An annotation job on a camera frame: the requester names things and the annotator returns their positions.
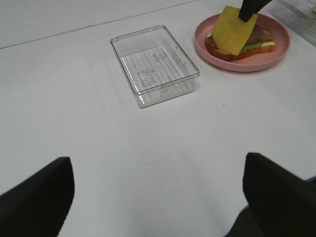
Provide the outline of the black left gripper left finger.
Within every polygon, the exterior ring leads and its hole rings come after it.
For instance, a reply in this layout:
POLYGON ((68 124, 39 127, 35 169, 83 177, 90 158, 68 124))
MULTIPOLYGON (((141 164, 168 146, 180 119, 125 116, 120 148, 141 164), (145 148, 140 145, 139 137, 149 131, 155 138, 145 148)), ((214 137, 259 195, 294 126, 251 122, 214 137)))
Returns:
POLYGON ((72 163, 60 157, 0 197, 2 237, 56 237, 75 195, 72 163))

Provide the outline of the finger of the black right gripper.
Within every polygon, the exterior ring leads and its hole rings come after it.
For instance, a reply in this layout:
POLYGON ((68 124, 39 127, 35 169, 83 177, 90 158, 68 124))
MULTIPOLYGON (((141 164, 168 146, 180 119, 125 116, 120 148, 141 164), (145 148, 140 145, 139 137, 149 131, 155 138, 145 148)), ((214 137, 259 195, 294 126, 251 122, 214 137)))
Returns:
POLYGON ((239 12, 239 19, 247 22, 253 14, 258 13, 264 6, 269 4, 272 0, 243 0, 239 12))

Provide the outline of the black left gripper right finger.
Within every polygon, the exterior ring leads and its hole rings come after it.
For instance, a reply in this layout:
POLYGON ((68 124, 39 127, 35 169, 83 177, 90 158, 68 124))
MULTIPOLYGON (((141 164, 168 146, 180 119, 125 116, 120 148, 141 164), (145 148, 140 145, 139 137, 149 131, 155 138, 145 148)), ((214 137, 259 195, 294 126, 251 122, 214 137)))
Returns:
POLYGON ((260 153, 246 155, 242 188, 266 237, 316 235, 316 185, 260 153))

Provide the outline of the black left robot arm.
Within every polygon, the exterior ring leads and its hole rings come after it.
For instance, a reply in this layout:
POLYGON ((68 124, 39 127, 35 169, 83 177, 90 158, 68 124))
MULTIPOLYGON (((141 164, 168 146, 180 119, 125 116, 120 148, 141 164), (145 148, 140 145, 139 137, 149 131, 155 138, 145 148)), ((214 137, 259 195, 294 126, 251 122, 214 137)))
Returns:
MULTIPOLYGON (((242 188, 248 206, 239 213, 228 236, 315 236, 315 178, 303 180, 260 153, 248 153, 242 188)), ((74 195, 71 160, 57 158, 1 195, 1 236, 58 236, 74 195)))

